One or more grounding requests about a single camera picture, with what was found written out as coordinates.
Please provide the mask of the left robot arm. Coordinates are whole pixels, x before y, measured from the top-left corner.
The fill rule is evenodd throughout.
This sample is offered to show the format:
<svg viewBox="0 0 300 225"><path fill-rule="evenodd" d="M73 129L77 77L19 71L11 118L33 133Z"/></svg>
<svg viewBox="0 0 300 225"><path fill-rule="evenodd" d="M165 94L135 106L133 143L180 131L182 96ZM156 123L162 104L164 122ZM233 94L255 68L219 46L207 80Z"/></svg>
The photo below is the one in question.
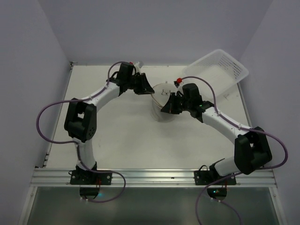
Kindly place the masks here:
<svg viewBox="0 0 300 225"><path fill-rule="evenodd" d="M93 155L92 138L97 129L97 113L111 100L127 90L137 95L154 94L146 74L141 71L143 63L116 62L119 70L107 76L106 84L84 99L73 98L68 105L64 129L75 143L78 162L76 167L89 172L97 171Z"/></svg>

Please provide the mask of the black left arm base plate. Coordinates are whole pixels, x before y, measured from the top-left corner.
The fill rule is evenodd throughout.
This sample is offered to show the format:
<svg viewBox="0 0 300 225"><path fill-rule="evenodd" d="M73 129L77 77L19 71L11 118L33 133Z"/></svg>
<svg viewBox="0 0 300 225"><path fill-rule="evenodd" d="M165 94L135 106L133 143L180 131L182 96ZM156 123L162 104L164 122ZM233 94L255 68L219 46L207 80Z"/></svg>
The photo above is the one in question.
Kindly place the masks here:
<svg viewBox="0 0 300 225"><path fill-rule="evenodd" d="M71 176L71 185L110 185L112 180L111 172L96 173L83 170L78 166L68 174Z"/></svg>

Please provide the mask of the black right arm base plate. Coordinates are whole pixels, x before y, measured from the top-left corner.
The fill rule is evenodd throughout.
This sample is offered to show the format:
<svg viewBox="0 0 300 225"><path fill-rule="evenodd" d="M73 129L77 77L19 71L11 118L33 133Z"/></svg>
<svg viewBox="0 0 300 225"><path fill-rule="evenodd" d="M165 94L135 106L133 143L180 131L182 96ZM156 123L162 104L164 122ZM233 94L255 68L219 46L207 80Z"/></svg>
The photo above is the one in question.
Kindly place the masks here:
<svg viewBox="0 0 300 225"><path fill-rule="evenodd" d="M236 185L236 178L233 177L233 174L229 178L225 179L223 176L220 176L216 171L210 170L206 165L201 166L198 170L194 171L194 180L195 185L208 185L218 180L218 183L215 185Z"/></svg>

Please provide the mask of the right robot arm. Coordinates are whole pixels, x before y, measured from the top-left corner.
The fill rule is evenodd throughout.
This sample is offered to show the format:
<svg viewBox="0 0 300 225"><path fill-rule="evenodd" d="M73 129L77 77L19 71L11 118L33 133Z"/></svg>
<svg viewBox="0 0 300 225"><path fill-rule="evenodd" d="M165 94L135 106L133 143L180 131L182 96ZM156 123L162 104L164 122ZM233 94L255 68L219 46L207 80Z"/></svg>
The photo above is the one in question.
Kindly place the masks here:
<svg viewBox="0 0 300 225"><path fill-rule="evenodd" d="M233 173L251 174L272 160L269 143L263 129L248 127L242 130L226 122L216 112L210 101L204 101L194 83L185 84L182 91L170 93L169 99L161 112L180 114L183 111L204 123L234 144L234 154L230 158L221 159L209 166L206 177L216 181Z"/></svg>

